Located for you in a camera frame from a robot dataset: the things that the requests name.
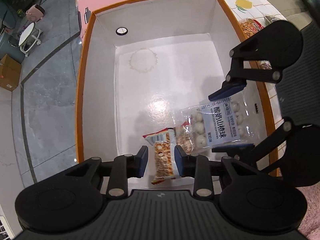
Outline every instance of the lemon print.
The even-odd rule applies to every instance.
[[[240,12],[246,11],[246,9],[251,9],[252,8],[252,2],[248,1],[248,0],[236,0],[236,6],[237,9]]]

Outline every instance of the black ribbed surface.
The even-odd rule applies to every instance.
[[[213,203],[194,199],[188,191],[134,190],[125,200],[108,204],[92,224],[64,235],[24,231],[17,240],[257,240],[305,239],[297,231],[257,236],[226,222]]]
[[[276,84],[281,114],[295,125],[320,125],[320,29],[312,22],[301,30],[303,50]]]

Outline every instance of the yellow lemon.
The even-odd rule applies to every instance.
[[[248,0],[236,0],[236,6],[239,6],[241,8],[245,8],[245,9],[251,9],[252,2],[250,2]]]

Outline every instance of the white stool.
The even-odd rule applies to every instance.
[[[38,31],[38,35],[37,36],[34,36],[32,33],[33,31],[36,30]],[[35,23],[30,23],[28,25],[28,27],[23,31],[23,33],[21,33],[21,36],[20,36],[20,39],[19,39],[19,47],[20,47],[20,50],[26,54],[26,57],[29,56],[28,54],[28,51],[31,50],[31,48],[37,43],[37,45],[40,45],[41,44],[41,40],[39,40],[39,36],[40,34],[42,33],[41,30],[38,30],[36,27],[35,27]],[[27,43],[27,39],[28,37],[32,37],[35,39],[35,41],[32,43],[32,45],[30,46],[29,49],[27,49],[26,51],[23,49],[24,45]]]

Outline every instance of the pink appliance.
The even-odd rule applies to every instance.
[[[27,19],[30,22],[37,22],[40,19],[42,19],[44,15],[44,9],[40,5],[35,4],[31,6],[31,8],[28,11],[26,11],[26,15]]]

